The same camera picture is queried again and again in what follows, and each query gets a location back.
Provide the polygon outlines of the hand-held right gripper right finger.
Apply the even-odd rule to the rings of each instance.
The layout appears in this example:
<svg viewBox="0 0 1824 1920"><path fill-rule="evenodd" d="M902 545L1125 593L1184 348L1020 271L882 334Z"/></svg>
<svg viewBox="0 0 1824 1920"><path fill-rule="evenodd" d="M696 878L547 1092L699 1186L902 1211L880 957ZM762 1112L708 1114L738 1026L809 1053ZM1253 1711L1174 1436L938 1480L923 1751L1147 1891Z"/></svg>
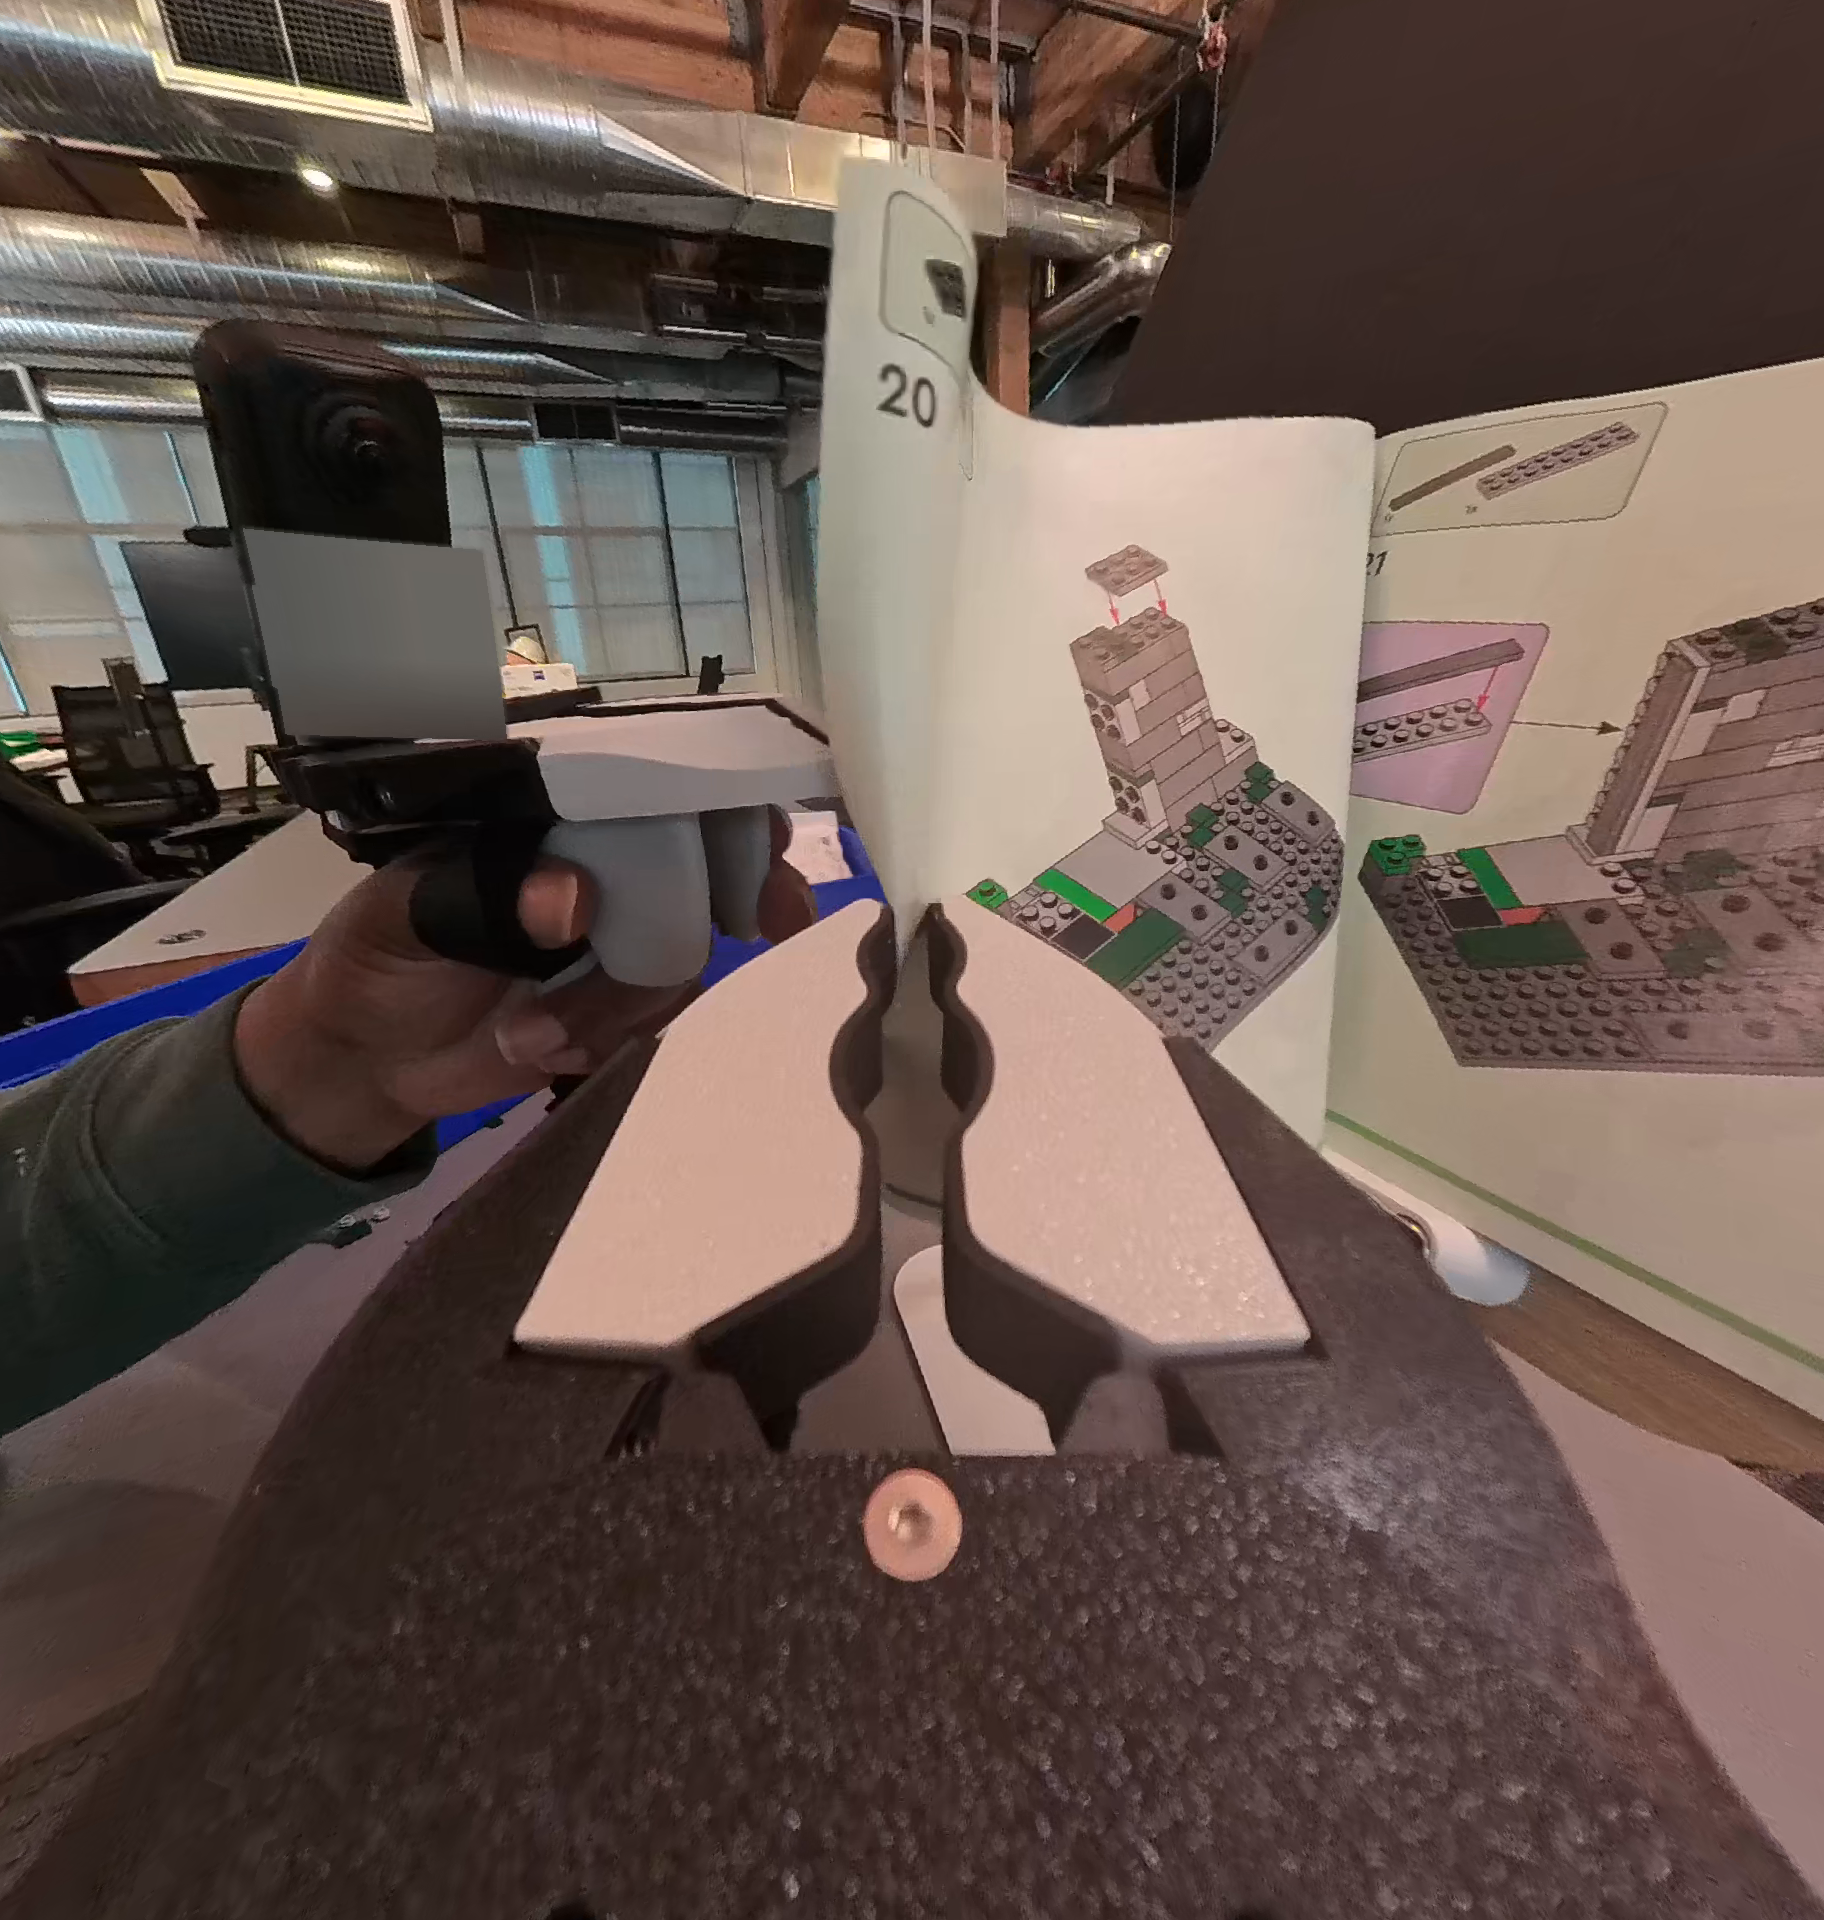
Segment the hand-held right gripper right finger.
<svg viewBox="0 0 1824 1920"><path fill-rule="evenodd" d="M1298 1354L1309 1321L1165 1035L972 900L929 921L968 1247L1134 1361Z"/></svg>

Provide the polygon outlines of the building instruction booklet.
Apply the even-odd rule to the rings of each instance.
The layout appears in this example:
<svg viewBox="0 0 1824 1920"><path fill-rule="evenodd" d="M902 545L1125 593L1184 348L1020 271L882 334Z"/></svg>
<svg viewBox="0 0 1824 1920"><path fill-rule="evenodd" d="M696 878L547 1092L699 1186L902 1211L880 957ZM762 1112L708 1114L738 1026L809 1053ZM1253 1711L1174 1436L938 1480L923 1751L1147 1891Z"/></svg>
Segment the building instruction booklet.
<svg viewBox="0 0 1824 1920"><path fill-rule="evenodd" d="M1296 1133L1824 1420L1824 358L1061 426L918 168L835 216L819 640L975 900Z"/></svg>

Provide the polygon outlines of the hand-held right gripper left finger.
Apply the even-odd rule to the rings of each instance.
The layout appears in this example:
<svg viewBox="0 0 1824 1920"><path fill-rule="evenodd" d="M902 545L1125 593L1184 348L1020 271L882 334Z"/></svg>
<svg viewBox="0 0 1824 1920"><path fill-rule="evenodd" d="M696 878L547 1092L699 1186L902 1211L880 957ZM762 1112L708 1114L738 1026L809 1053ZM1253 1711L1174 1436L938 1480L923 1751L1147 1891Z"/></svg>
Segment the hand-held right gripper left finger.
<svg viewBox="0 0 1824 1920"><path fill-rule="evenodd" d="M871 1001L856 900L742 964L672 1021L523 1309L524 1354L690 1362L733 1315L843 1249L862 1149L835 1046Z"/></svg>

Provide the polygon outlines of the silver air duct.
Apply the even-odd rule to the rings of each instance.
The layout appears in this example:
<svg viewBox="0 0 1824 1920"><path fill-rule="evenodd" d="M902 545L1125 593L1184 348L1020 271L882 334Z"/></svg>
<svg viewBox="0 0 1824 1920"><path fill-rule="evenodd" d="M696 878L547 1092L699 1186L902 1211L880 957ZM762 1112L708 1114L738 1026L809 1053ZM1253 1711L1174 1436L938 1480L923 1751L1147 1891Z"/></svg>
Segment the silver air duct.
<svg viewBox="0 0 1824 1920"><path fill-rule="evenodd" d="M0 132L137 161L829 253L846 166L891 145L620 98L535 61L450 61L398 4L0 4ZM0 207L0 306L406 325L445 342L777 350L815 372L827 290L478 260Z"/></svg>

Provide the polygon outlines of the black mesh office chair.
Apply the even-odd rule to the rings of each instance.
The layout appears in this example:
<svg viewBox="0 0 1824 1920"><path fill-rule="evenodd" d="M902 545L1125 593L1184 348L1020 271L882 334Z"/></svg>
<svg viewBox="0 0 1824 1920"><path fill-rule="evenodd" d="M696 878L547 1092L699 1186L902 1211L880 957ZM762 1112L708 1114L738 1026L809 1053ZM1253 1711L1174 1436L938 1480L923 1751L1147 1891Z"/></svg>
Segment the black mesh office chair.
<svg viewBox="0 0 1824 1920"><path fill-rule="evenodd" d="M177 697L129 658L100 685L55 685L68 777L91 829L138 845L221 816L210 767L191 746Z"/></svg>

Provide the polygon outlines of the black computer monitor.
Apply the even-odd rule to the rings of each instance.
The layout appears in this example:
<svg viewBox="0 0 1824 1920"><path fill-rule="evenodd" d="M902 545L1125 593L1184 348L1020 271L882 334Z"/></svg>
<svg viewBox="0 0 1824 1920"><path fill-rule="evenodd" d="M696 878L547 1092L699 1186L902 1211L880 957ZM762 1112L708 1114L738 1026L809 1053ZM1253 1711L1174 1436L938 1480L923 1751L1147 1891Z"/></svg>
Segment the black computer monitor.
<svg viewBox="0 0 1824 1920"><path fill-rule="evenodd" d="M119 545L140 613L179 694L263 699L263 658L239 553L224 530Z"/></svg>

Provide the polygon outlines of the blue plastic bin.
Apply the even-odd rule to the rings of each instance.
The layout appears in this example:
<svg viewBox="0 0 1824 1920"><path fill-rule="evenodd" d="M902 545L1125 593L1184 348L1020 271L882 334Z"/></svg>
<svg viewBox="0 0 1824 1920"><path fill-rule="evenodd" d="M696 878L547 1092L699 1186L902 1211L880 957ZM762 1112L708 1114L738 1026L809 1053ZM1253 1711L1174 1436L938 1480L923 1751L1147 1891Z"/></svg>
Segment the blue plastic bin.
<svg viewBox="0 0 1824 1920"><path fill-rule="evenodd" d="M884 889L858 833L840 824L836 829L836 838L846 875L810 882L816 924L836 918L852 904L887 904ZM724 929L714 927L707 966L700 974L702 988L716 988L728 977L753 964L770 948L773 940L762 934L738 939L724 933Z"/></svg>
<svg viewBox="0 0 1824 1920"><path fill-rule="evenodd" d="M57 1184L100 1183L194 1199L275 1189L410 1189L438 1159L438 1118L371 1174L321 1164L278 1133L244 1092L233 1055L236 1014L307 942L194 973L96 1010L0 1041L0 1164Z"/></svg>

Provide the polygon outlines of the dark panel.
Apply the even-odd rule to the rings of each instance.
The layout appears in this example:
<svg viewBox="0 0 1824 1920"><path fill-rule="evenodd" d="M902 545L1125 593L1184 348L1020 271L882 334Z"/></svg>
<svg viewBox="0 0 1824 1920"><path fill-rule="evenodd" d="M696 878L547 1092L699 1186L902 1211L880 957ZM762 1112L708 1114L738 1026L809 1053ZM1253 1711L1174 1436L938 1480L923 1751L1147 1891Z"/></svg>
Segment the dark panel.
<svg viewBox="0 0 1824 1920"><path fill-rule="evenodd" d="M1824 358L1824 3L1276 4L1102 412L1377 433Z"/></svg>

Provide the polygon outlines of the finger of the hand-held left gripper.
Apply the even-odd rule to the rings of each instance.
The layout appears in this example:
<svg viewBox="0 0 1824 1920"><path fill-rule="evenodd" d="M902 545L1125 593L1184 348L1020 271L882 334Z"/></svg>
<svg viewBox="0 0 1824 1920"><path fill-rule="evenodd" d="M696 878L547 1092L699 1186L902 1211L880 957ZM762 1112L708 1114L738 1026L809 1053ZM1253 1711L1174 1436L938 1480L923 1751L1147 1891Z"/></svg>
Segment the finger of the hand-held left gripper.
<svg viewBox="0 0 1824 1920"><path fill-rule="evenodd" d="M623 702L510 726L561 821L699 816L833 798L833 749L781 702Z"/></svg>

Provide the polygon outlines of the person's left hand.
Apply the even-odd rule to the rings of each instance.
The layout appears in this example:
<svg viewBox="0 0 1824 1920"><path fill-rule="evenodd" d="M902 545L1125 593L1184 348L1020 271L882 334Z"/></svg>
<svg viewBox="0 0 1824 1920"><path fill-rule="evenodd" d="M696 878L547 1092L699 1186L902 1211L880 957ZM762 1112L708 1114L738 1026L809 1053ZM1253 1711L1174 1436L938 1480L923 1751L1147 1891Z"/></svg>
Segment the person's left hand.
<svg viewBox="0 0 1824 1920"><path fill-rule="evenodd" d="M699 978L637 986L606 973L541 986L450 962L413 924L421 849L366 877L301 957L243 1003L243 1090L301 1153L369 1176L438 1120L589 1078L690 1006Z"/></svg>

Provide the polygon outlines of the white wooden book stand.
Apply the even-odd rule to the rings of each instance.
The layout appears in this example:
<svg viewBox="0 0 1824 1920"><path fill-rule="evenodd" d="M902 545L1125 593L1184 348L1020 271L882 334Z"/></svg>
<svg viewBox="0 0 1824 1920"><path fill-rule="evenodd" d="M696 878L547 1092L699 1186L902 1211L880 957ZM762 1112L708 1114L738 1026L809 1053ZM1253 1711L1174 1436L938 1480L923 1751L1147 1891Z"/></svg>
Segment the white wooden book stand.
<svg viewBox="0 0 1824 1920"><path fill-rule="evenodd" d="M1431 1260L1479 1331L1568 1399L1654 1439L1758 1476L1824 1476L1824 1420L1645 1323L1595 1300L1452 1216L1396 1195L1378 1202ZM944 1255L901 1263L893 1307L944 1444L960 1457L1038 1455L1040 1409L972 1362L947 1313Z"/></svg>

